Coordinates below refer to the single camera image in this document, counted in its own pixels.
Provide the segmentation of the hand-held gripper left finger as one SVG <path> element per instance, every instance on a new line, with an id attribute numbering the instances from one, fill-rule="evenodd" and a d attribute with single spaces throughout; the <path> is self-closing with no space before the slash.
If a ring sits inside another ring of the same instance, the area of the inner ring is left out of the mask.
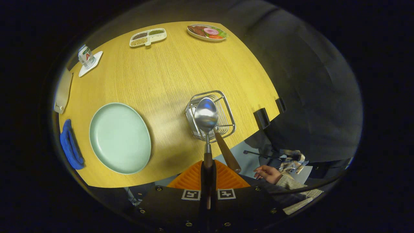
<path id="1" fill-rule="evenodd" d="M 139 214 L 163 233 L 209 232 L 204 175 L 204 164 L 198 161 L 167 186 L 156 185 L 143 198 Z"/>

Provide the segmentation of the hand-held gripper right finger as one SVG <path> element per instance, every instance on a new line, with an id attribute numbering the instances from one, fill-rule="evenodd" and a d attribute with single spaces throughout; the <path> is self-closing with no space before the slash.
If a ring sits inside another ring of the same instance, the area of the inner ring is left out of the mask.
<path id="1" fill-rule="evenodd" d="M 225 164 L 214 161 L 210 233 L 260 233 L 287 215 L 263 185 L 250 185 Z"/>

